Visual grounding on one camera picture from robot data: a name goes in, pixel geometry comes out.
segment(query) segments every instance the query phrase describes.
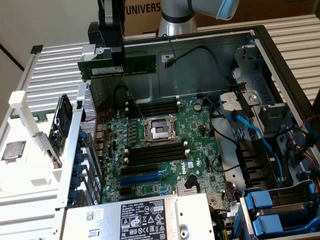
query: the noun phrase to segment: green circuit board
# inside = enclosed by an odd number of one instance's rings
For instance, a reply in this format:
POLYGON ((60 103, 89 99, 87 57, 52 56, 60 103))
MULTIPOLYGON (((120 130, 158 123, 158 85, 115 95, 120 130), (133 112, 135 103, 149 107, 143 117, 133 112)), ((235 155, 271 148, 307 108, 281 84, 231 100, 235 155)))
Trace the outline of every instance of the green circuit board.
MULTIPOLYGON (((126 198, 172 194, 176 191, 178 181, 185 181, 193 174, 197 175, 201 192, 207 194, 209 204, 217 209, 226 209, 229 206, 227 198, 222 198, 221 194, 221 191, 226 187, 224 173, 211 172, 205 162, 206 157, 208 157, 211 164, 219 153, 215 137, 209 137, 208 108, 202 107, 201 112, 196 112, 194 105, 196 103, 202 105, 202 100, 196 97, 182 98, 179 101, 179 113, 173 114, 177 118, 175 122, 176 135, 187 141, 187 148, 190 149, 190 152, 186 159, 159 163, 160 170, 167 168, 161 181, 120 186, 120 170, 127 167, 124 163, 124 149, 125 145, 128 144, 130 128, 135 124, 137 132, 136 144, 131 147, 146 148, 147 146, 141 145, 141 139, 144 137, 144 126, 140 123, 141 119, 128 119, 121 111, 113 112, 104 122, 106 126, 111 127, 112 133, 109 136, 109 141, 115 141, 117 147, 116 151, 112 151, 112 158, 108 157, 106 147, 103 149, 102 203, 118 202, 126 198), (199 126, 205 127, 204 133, 199 131, 199 126), (131 196, 120 195, 118 189, 128 186, 131 187, 131 196)), ((218 161, 214 164, 217 168, 221 168, 218 161)))

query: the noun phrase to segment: warning label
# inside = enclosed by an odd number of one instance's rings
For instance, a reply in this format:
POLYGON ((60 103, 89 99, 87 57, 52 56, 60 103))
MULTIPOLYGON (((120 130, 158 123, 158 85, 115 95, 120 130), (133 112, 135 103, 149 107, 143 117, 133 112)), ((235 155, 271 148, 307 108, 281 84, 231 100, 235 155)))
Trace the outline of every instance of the warning label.
POLYGON ((120 240, 167 240, 165 201, 121 205, 120 240))

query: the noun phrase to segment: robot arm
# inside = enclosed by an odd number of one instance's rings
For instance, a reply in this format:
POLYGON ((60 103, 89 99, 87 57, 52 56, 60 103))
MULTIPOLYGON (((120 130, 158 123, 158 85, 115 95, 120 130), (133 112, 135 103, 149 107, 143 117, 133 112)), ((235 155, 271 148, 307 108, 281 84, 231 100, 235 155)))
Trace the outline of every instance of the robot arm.
POLYGON ((230 20, 240 0, 162 0, 162 19, 158 36, 197 32, 195 13, 230 20))

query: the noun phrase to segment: chip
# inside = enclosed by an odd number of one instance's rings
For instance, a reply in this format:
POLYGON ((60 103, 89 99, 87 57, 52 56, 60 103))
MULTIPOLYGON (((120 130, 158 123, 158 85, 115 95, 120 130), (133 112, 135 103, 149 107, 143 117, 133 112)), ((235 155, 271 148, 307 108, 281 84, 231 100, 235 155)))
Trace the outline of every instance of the chip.
POLYGON ((215 176, 211 176, 210 177, 210 182, 214 183, 216 181, 216 177, 215 176))

